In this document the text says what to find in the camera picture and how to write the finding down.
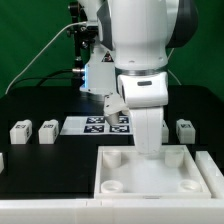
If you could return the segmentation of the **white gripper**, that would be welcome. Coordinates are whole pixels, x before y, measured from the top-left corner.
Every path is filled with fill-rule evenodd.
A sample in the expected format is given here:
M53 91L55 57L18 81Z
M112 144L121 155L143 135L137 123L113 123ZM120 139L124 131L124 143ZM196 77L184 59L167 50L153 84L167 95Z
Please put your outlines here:
M119 123L119 113L128 113L136 150L155 155L162 145L164 106L168 104L167 73L149 76L118 76L119 94L104 98L104 117L109 124Z

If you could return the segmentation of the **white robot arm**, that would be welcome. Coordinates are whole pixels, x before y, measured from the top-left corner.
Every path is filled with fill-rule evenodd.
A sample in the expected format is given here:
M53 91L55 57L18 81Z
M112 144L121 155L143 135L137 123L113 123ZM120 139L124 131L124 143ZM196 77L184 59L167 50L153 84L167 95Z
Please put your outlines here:
M129 115L136 150L156 154L168 104L168 48L184 46L198 26L194 0L78 0L114 54L116 91L104 98L108 123Z

